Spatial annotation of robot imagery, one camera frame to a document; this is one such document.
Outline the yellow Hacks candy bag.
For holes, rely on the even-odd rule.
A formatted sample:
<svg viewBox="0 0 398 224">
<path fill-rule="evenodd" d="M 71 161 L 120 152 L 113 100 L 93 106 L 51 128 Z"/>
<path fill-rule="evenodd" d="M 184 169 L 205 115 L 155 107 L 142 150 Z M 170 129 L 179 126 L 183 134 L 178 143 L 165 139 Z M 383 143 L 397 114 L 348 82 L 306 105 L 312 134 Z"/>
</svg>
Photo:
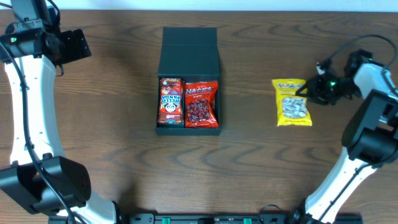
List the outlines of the yellow Hacks candy bag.
<svg viewBox="0 0 398 224">
<path fill-rule="evenodd" d="M 305 80 L 273 79 L 278 126 L 312 126 L 312 118 L 307 109 L 307 99 L 297 96 L 296 91 L 303 87 Z"/>
</svg>

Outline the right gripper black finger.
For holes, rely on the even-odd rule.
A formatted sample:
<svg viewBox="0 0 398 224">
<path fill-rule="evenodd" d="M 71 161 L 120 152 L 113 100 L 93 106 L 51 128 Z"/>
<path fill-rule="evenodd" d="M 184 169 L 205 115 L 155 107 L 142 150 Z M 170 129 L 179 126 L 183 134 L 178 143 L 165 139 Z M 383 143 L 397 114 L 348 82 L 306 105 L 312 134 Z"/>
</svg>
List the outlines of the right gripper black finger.
<svg viewBox="0 0 398 224">
<path fill-rule="evenodd" d="M 311 95 L 311 94 L 304 94 L 303 97 L 306 97 L 308 101 L 311 101 L 312 103 L 316 103 L 319 105 L 323 104 L 323 99 L 320 98 L 318 95 Z"/>
<path fill-rule="evenodd" d="M 315 97 L 317 95 L 317 80 L 307 80 L 296 92 L 296 96 Z"/>
</svg>

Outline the red Hello Panda box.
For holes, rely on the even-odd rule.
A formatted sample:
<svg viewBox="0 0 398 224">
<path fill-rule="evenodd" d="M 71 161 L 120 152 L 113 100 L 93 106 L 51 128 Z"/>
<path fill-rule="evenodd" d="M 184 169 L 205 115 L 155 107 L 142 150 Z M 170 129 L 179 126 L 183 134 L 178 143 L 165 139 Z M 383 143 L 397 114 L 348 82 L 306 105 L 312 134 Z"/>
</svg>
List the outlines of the red Hello Panda box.
<svg viewBox="0 0 398 224">
<path fill-rule="evenodd" d="M 182 124 L 183 118 L 183 80 L 181 78 L 162 78 L 160 80 L 159 124 Z"/>
</svg>

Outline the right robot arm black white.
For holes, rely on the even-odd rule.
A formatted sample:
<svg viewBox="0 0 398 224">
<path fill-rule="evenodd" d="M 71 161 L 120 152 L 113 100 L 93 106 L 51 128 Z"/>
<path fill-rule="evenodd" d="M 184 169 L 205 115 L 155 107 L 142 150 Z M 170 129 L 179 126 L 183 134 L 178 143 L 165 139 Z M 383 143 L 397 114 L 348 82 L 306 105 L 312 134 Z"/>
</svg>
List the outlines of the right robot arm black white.
<svg viewBox="0 0 398 224">
<path fill-rule="evenodd" d="M 343 132 L 336 164 L 286 223 L 334 223 L 356 188 L 383 165 L 397 160 L 397 89 L 388 65 L 374 61 L 365 50 L 349 55 L 341 79 L 332 76 L 330 65 L 330 58 L 318 63 L 317 76 L 304 85 L 306 96 L 310 100 L 323 96 L 332 104 L 347 93 L 364 101 Z"/>
</svg>

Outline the teal cookies box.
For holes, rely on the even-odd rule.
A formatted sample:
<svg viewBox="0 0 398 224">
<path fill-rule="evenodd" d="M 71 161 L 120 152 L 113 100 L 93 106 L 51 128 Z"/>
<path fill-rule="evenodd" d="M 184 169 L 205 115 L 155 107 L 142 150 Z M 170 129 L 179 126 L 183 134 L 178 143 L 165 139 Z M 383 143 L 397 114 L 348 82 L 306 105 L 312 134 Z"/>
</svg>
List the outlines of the teal cookies box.
<svg viewBox="0 0 398 224">
<path fill-rule="evenodd" d="M 183 123 L 174 123 L 174 124 L 168 124 L 168 123 L 160 124 L 159 123 L 158 127 L 159 128 L 184 128 L 185 125 Z"/>
</svg>

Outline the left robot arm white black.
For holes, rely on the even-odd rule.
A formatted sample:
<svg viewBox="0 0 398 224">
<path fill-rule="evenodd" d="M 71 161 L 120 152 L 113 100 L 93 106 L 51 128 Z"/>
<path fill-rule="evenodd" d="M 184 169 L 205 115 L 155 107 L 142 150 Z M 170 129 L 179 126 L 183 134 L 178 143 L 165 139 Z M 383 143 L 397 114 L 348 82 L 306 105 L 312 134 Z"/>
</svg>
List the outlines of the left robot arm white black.
<svg viewBox="0 0 398 224">
<path fill-rule="evenodd" d="M 117 205 L 91 188 L 86 167 L 66 157 L 55 114 L 56 69 L 91 54 L 80 29 L 18 28 L 1 37 L 12 94 L 14 140 L 1 190 L 27 213 L 59 223 L 121 223 Z"/>
</svg>

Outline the red Hacks candy bag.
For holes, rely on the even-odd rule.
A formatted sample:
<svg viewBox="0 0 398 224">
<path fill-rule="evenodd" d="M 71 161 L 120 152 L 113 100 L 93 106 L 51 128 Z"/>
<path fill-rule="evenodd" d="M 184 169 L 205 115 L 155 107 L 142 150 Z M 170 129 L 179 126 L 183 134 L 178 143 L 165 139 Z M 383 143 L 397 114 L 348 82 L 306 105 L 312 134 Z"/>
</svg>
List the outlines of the red Hacks candy bag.
<svg viewBox="0 0 398 224">
<path fill-rule="evenodd" d="M 218 82 L 185 84 L 185 128 L 218 128 L 213 103 Z"/>
</svg>

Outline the black gift box with lid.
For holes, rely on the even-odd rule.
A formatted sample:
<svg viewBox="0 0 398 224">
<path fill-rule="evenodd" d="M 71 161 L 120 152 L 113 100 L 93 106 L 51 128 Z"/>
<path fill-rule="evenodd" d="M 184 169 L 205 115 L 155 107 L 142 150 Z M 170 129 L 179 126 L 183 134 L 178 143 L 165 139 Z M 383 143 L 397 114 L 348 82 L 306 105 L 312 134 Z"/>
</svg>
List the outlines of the black gift box with lid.
<svg viewBox="0 0 398 224">
<path fill-rule="evenodd" d="M 217 45 L 217 30 L 214 27 L 165 27 L 158 68 L 158 108 L 155 132 L 168 136 L 217 136 L 221 132 L 220 115 L 220 57 Z M 159 128 L 158 113 L 160 80 L 181 78 L 183 80 L 183 118 L 185 124 L 185 84 L 195 82 L 218 82 L 213 111 L 218 128 Z"/>
</svg>

